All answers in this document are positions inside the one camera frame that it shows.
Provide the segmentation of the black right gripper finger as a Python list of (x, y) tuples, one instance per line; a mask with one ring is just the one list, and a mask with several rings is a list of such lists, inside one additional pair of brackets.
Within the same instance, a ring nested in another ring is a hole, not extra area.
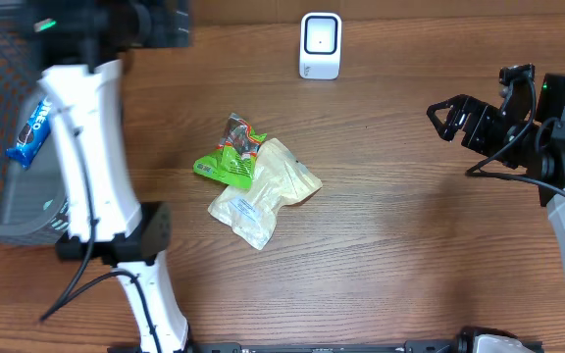
[(451, 98), (448, 98), (444, 101), (434, 103), (434, 104), (432, 104), (428, 107), (427, 116), (428, 117), (435, 117), (436, 111), (451, 109), (455, 105), (459, 105), (459, 104), (464, 103), (467, 99), (468, 99), (468, 95), (459, 94), (459, 95), (453, 96)]
[[(444, 121), (437, 116), (438, 111), (447, 110)], [(468, 118), (468, 113), (459, 106), (431, 106), (430, 121), (437, 131), (438, 136), (445, 141), (452, 141)]]

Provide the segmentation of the beige paper pouch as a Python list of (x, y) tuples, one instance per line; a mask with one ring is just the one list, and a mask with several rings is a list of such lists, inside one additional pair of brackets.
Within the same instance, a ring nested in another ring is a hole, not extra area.
[(284, 144), (272, 138), (258, 152), (251, 187), (227, 187), (208, 212), (261, 250), (275, 231), (280, 208), (304, 201), (322, 186)]

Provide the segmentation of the green snack packet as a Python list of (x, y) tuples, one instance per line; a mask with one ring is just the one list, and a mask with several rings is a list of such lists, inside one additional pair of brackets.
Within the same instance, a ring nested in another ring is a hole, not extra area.
[(266, 133), (257, 133), (248, 121), (231, 113), (216, 149), (196, 160), (193, 171), (229, 186), (249, 189), (257, 154), (266, 137)]

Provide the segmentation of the teal snack packet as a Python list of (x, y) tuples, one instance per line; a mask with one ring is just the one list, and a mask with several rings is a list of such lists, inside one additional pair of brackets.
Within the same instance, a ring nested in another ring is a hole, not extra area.
[(69, 204), (65, 200), (59, 207), (55, 216), (48, 222), (48, 224), (41, 229), (42, 233), (60, 234), (65, 233), (69, 228)]

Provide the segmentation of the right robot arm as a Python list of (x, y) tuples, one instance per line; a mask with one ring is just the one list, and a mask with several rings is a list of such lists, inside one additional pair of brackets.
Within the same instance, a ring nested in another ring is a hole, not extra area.
[[(545, 75), (535, 88), (535, 68), (503, 68), (501, 106), (460, 94), (429, 106), (427, 116), (438, 136), (464, 133), (464, 147), (483, 155), (467, 177), (496, 177), (536, 186), (539, 202), (555, 232), (565, 277), (565, 75)], [(510, 172), (494, 174), (484, 167), (497, 161)]]

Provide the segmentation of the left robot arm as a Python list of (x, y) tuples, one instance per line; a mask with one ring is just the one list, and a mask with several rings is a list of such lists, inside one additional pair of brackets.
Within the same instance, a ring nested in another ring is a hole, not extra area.
[(69, 206), (57, 256), (100, 259), (121, 284), (136, 320), (140, 352), (184, 352), (189, 327), (167, 268), (171, 212), (140, 203), (122, 135), (123, 53), (181, 47), (188, 6), (166, 0), (30, 0), (20, 28), (37, 57), (39, 86)]

